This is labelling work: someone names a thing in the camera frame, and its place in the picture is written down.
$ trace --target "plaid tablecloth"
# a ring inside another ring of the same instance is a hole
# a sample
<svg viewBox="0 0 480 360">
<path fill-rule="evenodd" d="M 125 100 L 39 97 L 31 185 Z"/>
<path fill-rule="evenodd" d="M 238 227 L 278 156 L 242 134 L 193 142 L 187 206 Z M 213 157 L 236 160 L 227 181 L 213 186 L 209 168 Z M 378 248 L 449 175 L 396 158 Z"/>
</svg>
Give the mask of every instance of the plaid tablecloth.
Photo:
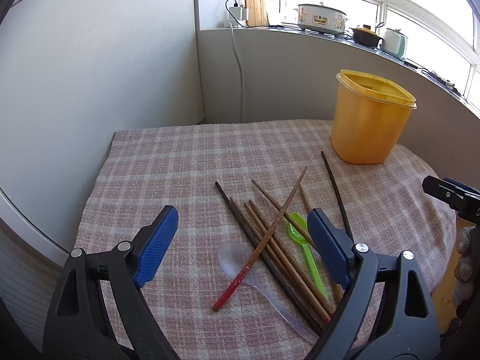
<svg viewBox="0 0 480 360">
<path fill-rule="evenodd" d="M 304 341 L 254 288 L 241 285 L 219 312 L 213 303 L 230 283 L 217 264 L 227 240 L 249 245 L 214 182 L 241 202 L 253 199 L 269 220 L 276 209 L 261 195 L 256 179 L 281 203 L 304 165 L 310 202 L 343 227 L 337 200 L 323 164 L 323 150 L 342 194 L 356 242 L 375 252 L 414 252 L 430 290 L 440 282 L 455 237 L 455 214 L 422 192 L 422 179 L 435 175 L 411 151 L 397 145 L 379 165 L 343 162 L 330 144 L 331 122 L 286 120 L 233 125 L 197 125 L 115 133 L 110 155 L 83 211 L 76 247 L 88 253 L 110 250 L 150 224 L 165 204 L 178 209 L 178 231 L 143 295 L 179 356 L 186 359 L 303 359 Z M 307 212 L 297 194 L 290 212 Z M 298 261 L 298 245 L 277 233 Z M 315 255 L 317 263 L 321 260 Z M 297 315 L 261 265 L 260 280 Z M 321 275 L 326 276 L 323 268 Z M 123 345 L 129 345 L 108 286 L 105 302 Z M 376 289 L 359 333 L 364 342 L 381 292 Z"/>
</svg>

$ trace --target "blue gripper pad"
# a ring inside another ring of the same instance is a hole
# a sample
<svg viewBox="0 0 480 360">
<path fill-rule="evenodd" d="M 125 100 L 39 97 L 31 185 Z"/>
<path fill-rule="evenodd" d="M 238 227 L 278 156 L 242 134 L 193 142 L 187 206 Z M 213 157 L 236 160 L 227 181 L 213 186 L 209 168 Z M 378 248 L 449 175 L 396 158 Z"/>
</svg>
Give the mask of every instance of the blue gripper pad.
<svg viewBox="0 0 480 360">
<path fill-rule="evenodd" d="M 349 264 L 354 258 L 353 241 L 345 230 L 335 228 L 320 208 L 310 211 L 307 226 L 330 277 L 347 290 L 352 281 Z"/>
<path fill-rule="evenodd" d="M 137 271 L 133 277 L 137 288 L 142 288 L 145 283 L 151 281 L 155 276 L 163 256 L 165 256 L 173 236 L 177 232 L 178 223 L 179 215 L 177 209 L 169 206 L 167 213 L 160 223 L 157 224 L 157 228 L 153 231 L 150 239 L 138 255 Z"/>
</svg>

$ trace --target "yellow plastic container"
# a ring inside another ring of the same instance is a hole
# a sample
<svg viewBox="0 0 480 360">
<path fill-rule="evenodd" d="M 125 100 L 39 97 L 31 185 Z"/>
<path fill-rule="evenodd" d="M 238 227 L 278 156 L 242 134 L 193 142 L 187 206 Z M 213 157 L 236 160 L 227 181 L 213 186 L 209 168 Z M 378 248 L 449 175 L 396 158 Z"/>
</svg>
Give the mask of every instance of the yellow plastic container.
<svg viewBox="0 0 480 360">
<path fill-rule="evenodd" d="M 380 164 L 402 133 L 415 97 L 394 82 L 368 73 L 337 74 L 337 106 L 332 145 L 352 164 Z"/>
</svg>

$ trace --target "chopstick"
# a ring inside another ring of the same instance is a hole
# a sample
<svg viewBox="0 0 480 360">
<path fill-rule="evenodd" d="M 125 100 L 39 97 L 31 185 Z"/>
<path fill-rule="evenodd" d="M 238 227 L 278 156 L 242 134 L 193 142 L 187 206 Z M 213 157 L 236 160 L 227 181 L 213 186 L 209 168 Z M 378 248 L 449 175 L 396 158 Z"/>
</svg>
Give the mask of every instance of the chopstick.
<svg viewBox="0 0 480 360">
<path fill-rule="evenodd" d="M 248 259 L 248 261 L 245 263 L 245 265 L 243 266 L 243 268 L 240 270 L 240 272 L 237 274 L 237 276 L 235 277 L 235 279 L 233 279 L 233 281 L 231 282 L 231 284 L 226 288 L 226 290 L 222 293 L 222 295 L 220 296 L 220 298 L 218 298 L 218 300 L 215 302 L 215 304 L 213 305 L 212 307 L 212 310 L 213 311 L 218 311 L 220 310 L 223 305 L 226 303 L 227 300 L 229 300 L 230 296 L 234 293 L 234 291 L 237 289 L 237 287 L 240 285 L 240 283 L 242 282 L 243 278 L 246 276 L 246 274 L 248 273 L 248 271 L 250 270 L 250 268 L 252 267 L 253 264 L 255 264 L 255 261 L 257 261 L 258 259 L 258 256 L 260 255 L 260 253 L 262 252 L 263 248 L 265 247 L 265 245 L 267 244 L 268 240 L 270 239 L 270 237 L 272 237 L 272 234 L 273 232 L 275 231 L 275 229 L 277 228 L 278 224 L 280 223 L 280 221 L 282 220 L 282 216 L 285 214 L 285 212 L 287 211 L 287 208 L 290 204 L 290 202 L 292 201 L 293 199 L 293 196 L 295 195 L 295 192 L 297 191 L 299 185 L 300 185 L 300 182 L 302 181 L 303 179 L 303 176 L 305 175 L 305 172 L 307 171 L 307 167 L 304 167 L 303 168 L 303 171 L 300 173 L 300 176 L 298 177 L 295 185 L 293 186 L 292 188 L 292 191 L 290 192 L 289 194 L 289 197 L 286 198 L 286 201 L 285 203 L 283 204 L 280 212 L 278 213 L 277 217 L 275 218 L 275 220 L 273 221 L 272 225 L 268 228 L 268 231 L 267 233 L 265 234 L 265 236 L 262 238 L 262 240 L 259 242 L 258 246 L 255 248 L 253 254 L 251 255 L 251 257 Z"/>
<path fill-rule="evenodd" d="M 260 232 L 258 231 L 258 229 L 256 228 L 256 226 L 250 221 L 250 219 L 248 218 L 248 216 L 246 216 L 246 214 L 242 211 L 241 207 L 239 206 L 239 204 L 236 202 L 236 200 L 232 197 L 230 197 L 230 202 L 232 203 L 235 211 L 241 216 L 242 220 L 246 223 L 247 227 L 249 228 L 249 230 L 251 231 L 251 233 L 253 235 L 255 235 L 255 239 L 256 239 L 256 245 L 255 247 L 257 247 L 258 243 L 260 242 L 260 240 L 263 238 L 263 235 L 260 234 Z M 287 278 L 287 279 L 291 279 L 291 276 L 290 276 L 290 273 L 287 271 L 287 269 L 285 268 L 285 266 L 283 265 L 282 261 L 280 261 L 277 257 L 277 255 L 275 253 L 273 253 L 273 250 L 272 248 L 270 247 L 270 241 L 269 243 L 265 246 L 265 250 L 264 250 L 267 254 L 268 254 L 268 257 L 273 260 L 273 262 L 277 265 L 277 267 L 280 269 L 280 271 L 282 271 L 283 275 Z"/>
<path fill-rule="evenodd" d="M 302 198 L 302 200 L 303 200 L 303 203 L 305 204 L 305 208 L 307 209 L 308 214 L 310 214 L 311 204 L 310 204 L 310 202 L 308 201 L 307 195 L 305 194 L 305 191 L 303 190 L 303 187 L 302 187 L 301 184 L 300 184 L 300 186 L 299 186 L 298 189 L 300 190 L 300 195 L 301 195 L 301 198 Z"/>
<path fill-rule="evenodd" d="M 257 223 L 258 228 L 260 228 L 262 232 L 265 232 L 265 223 L 267 223 L 267 221 L 255 205 L 255 203 L 251 200 L 249 200 L 249 203 L 250 206 L 247 204 L 245 205 L 247 207 L 247 210 L 253 217 L 254 221 Z M 311 296 L 313 296 L 314 300 L 310 302 L 310 305 L 322 320 L 324 320 L 325 322 L 329 322 L 330 316 L 332 316 L 334 313 L 333 307 L 328 303 L 328 300 L 325 299 L 325 297 L 318 290 L 310 277 L 305 273 L 303 268 L 297 262 L 295 257 L 293 257 L 293 255 L 290 253 L 282 240 L 276 234 L 273 234 L 272 238 L 274 242 L 274 245 L 272 245 L 272 249 L 274 250 L 274 252 L 277 253 L 277 257 L 279 257 L 279 259 L 284 263 L 285 267 L 289 269 L 290 275 L 292 276 L 292 278 L 295 279 L 297 286 L 299 288 L 302 288 L 302 291 L 306 293 L 304 294 L 304 297 L 307 296 L 311 298 Z"/>
<path fill-rule="evenodd" d="M 342 197 L 340 196 L 340 191 L 338 190 L 337 183 L 335 182 L 335 177 L 333 177 L 332 169 L 330 169 L 330 165 L 328 164 L 327 157 L 323 151 L 320 152 L 322 154 L 323 162 L 325 162 L 325 166 L 327 168 L 328 176 L 330 176 L 330 181 L 332 182 L 332 187 L 335 192 L 335 196 L 337 197 L 338 206 L 340 208 L 340 214 L 342 214 L 343 224 L 345 226 L 345 231 L 350 239 L 353 241 L 353 234 L 352 229 L 350 227 L 349 219 L 347 218 L 347 212 L 345 211 L 345 206 L 343 205 Z"/>
<path fill-rule="evenodd" d="M 260 236 L 260 233 L 258 233 L 258 230 L 254 227 L 254 225 L 251 223 L 249 218 L 245 215 L 245 213 L 241 210 L 241 208 L 237 205 L 237 203 L 230 198 L 230 203 L 232 205 L 232 213 L 233 215 L 238 215 L 240 216 L 240 220 L 243 220 L 243 224 L 246 226 L 240 225 L 248 239 L 250 240 L 252 246 L 255 248 L 258 245 L 258 241 L 262 239 Z M 251 236 L 256 235 L 258 240 L 255 240 Z M 308 325 L 311 327 L 311 329 L 318 335 L 323 332 L 323 329 L 320 327 L 317 321 L 315 321 L 315 318 L 311 316 L 309 311 L 305 308 L 305 306 L 300 302 L 300 299 L 297 298 L 297 296 L 294 294 L 294 292 L 291 290 L 291 288 L 288 286 L 288 284 L 285 282 L 285 280 L 282 278 L 282 276 L 278 273 L 277 269 L 273 266 L 272 262 L 270 261 L 273 260 L 273 262 L 277 265 L 277 267 L 282 271 L 284 276 L 293 282 L 293 279 L 291 278 L 289 272 L 286 270 L 282 262 L 278 259 L 278 257 L 273 253 L 272 249 L 270 248 L 269 245 L 265 247 L 265 250 L 260 254 L 260 257 L 262 261 L 265 263 L 267 269 L 270 271 L 272 276 L 275 278 L 277 281 L 278 285 L 282 288 L 282 290 L 285 292 L 285 295 L 291 300 L 293 303 L 294 307 L 297 309 L 297 311 L 300 313 L 300 315 L 305 319 L 305 321 L 308 323 Z"/>
<path fill-rule="evenodd" d="M 263 193 L 263 194 L 265 195 L 265 197 L 266 197 L 268 200 L 270 200 L 270 202 L 275 206 L 275 208 L 280 211 L 280 209 L 281 209 L 280 203 L 277 202 L 272 195 L 270 195 L 267 191 L 265 191 L 265 190 L 263 189 L 263 187 L 262 187 L 257 181 L 252 180 L 252 183 L 259 189 L 259 191 L 260 191 L 261 193 Z M 303 229 L 300 227 L 300 225 L 299 225 L 297 222 L 295 222 L 295 221 L 293 220 L 293 218 L 292 218 L 287 212 L 285 212 L 283 216 L 285 216 L 285 219 L 286 219 L 287 221 L 289 221 L 289 222 L 291 223 L 291 225 L 292 225 L 301 235 L 303 235 L 304 239 L 307 240 L 307 242 L 311 245 L 311 247 L 314 248 L 315 250 L 317 250 L 317 247 L 315 246 L 314 241 L 311 239 L 310 234 L 308 234 L 305 230 L 303 230 Z"/>
<path fill-rule="evenodd" d="M 311 204 L 310 202 L 308 201 L 308 198 L 307 198 L 307 195 L 302 187 L 302 185 L 300 185 L 299 187 L 300 189 L 300 193 L 301 193 L 301 196 L 303 198 L 303 203 L 305 204 L 305 208 L 307 209 L 307 211 L 310 213 L 311 211 Z M 332 288 L 333 288 L 333 296 L 334 296 L 334 299 L 335 299 L 335 304 L 338 306 L 343 298 L 343 290 L 342 290 L 342 287 L 335 283 L 332 278 L 330 278 L 330 283 L 332 284 Z"/>
</svg>

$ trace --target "clear plastic spoon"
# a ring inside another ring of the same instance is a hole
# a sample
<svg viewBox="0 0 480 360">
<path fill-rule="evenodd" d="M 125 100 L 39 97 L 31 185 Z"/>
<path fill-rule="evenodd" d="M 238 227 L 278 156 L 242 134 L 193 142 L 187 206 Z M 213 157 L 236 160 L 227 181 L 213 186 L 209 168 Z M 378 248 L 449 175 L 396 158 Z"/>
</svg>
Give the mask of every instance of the clear plastic spoon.
<svg viewBox="0 0 480 360">
<path fill-rule="evenodd" d="M 221 244 L 218 248 L 217 261 L 223 273 L 229 278 L 234 279 L 250 256 L 251 250 L 245 245 L 234 241 L 227 241 Z M 300 334 L 309 343 L 315 344 L 318 340 L 318 336 L 310 330 L 310 328 L 295 318 L 259 283 L 257 279 L 257 271 L 258 267 L 257 265 L 254 265 L 247 276 L 243 279 L 243 283 L 249 284 L 259 290 L 275 310 L 280 313 L 286 323 L 293 328 L 293 330 Z"/>
</svg>

